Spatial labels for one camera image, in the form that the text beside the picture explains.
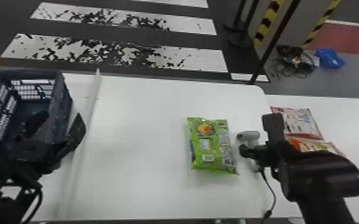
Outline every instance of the snack bag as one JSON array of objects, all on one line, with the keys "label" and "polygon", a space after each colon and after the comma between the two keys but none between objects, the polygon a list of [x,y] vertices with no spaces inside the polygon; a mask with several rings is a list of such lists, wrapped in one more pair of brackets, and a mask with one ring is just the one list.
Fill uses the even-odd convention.
[{"label": "snack bag", "polygon": [[227,120],[188,117],[192,169],[237,174]]},{"label": "snack bag", "polygon": [[291,145],[293,145],[297,150],[306,153],[313,151],[328,151],[337,155],[345,156],[341,151],[339,151],[332,142],[321,142],[321,141],[309,141],[304,139],[291,138]]},{"label": "snack bag", "polygon": [[284,118],[285,135],[300,138],[323,139],[309,109],[270,107],[271,112],[280,113]]}]

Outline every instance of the green snack bag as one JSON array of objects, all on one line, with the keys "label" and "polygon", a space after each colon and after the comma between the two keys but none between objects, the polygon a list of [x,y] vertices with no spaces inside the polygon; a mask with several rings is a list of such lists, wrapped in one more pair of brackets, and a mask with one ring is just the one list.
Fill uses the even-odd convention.
[{"label": "green snack bag", "polygon": [[192,169],[237,174],[227,120],[188,117]]}]

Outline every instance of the black metal stand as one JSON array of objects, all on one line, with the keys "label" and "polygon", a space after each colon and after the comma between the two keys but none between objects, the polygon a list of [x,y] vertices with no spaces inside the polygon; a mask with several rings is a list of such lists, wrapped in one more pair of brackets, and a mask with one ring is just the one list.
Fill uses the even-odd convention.
[{"label": "black metal stand", "polygon": [[231,34],[228,37],[228,43],[239,48],[251,48],[253,47],[253,40],[249,37],[247,31],[250,26],[250,22],[253,19],[256,8],[258,7],[259,0],[253,0],[252,6],[250,7],[249,13],[247,14],[245,24],[242,28],[241,35],[237,33]]},{"label": "black metal stand", "polygon": [[229,32],[241,32],[243,23],[241,21],[241,15],[243,12],[243,9],[245,7],[246,0],[241,0],[241,3],[239,4],[237,14],[235,16],[234,21],[232,22],[226,22],[224,23],[224,28]]},{"label": "black metal stand", "polygon": [[284,16],[283,21],[281,21],[280,26],[278,27],[276,33],[274,34],[273,39],[271,40],[270,44],[268,45],[266,51],[264,52],[264,55],[262,57],[262,60],[260,60],[258,69],[256,70],[255,74],[253,74],[252,78],[249,81],[250,85],[254,85],[256,82],[256,79],[259,76],[259,73],[263,70],[264,64],[267,62],[268,57],[272,53],[273,49],[276,47],[278,40],[280,39],[280,36],[283,34],[285,27],[287,26],[289,20],[291,19],[293,13],[295,12],[296,8],[298,7],[301,0],[293,0],[291,2],[290,7],[287,10],[287,13]]}]

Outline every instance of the cable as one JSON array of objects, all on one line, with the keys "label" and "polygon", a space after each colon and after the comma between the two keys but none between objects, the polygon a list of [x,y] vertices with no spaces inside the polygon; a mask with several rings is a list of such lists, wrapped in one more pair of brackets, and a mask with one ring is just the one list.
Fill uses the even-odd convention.
[{"label": "cable", "polygon": [[[310,55],[303,53],[301,57],[299,58],[300,61],[304,64],[314,64],[314,60]],[[284,57],[281,55],[277,55],[276,58],[270,58],[269,61],[272,62],[272,65],[270,65],[268,72],[272,77],[281,78],[281,76],[284,77],[291,77],[296,76],[300,79],[306,79],[308,75],[314,70],[314,66],[304,66],[304,67],[310,67],[310,71],[297,68],[291,62],[285,63],[284,61],[290,61],[291,58]]]},{"label": "cable", "polygon": [[42,190],[36,190],[36,191],[38,191],[38,203],[36,204],[35,208],[30,213],[28,218],[26,218],[26,220],[22,224],[28,224],[33,219],[33,217],[35,216],[36,212],[39,210],[39,208],[42,204],[43,192],[42,192]]},{"label": "cable", "polygon": [[264,173],[264,169],[260,170],[260,174],[262,175],[262,178],[263,178],[264,182],[266,183],[268,189],[270,190],[271,194],[273,195],[273,203],[272,203],[270,209],[267,210],[266,213],[264,213],[263,218],[260,221],[260,224],[263,224],[264,222],[266,222],[266,220],[268,218],[270,218],[271,214],[273,213],[274,207],[277,204],[277,196],[276,196],[276,193],[273,191],[273,189],[271,188],[270,184],[267,181],[267,177],[266,177],[266,174]]}]

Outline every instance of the red floor area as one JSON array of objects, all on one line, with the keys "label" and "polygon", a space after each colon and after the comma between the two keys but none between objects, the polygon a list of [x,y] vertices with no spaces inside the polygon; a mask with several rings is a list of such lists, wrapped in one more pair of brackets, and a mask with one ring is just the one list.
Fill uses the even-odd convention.
[{"label": "red floor area", "polygon": [[333,48],[336,52],[359,54],[359,27],[325,24],[308,49]]}]

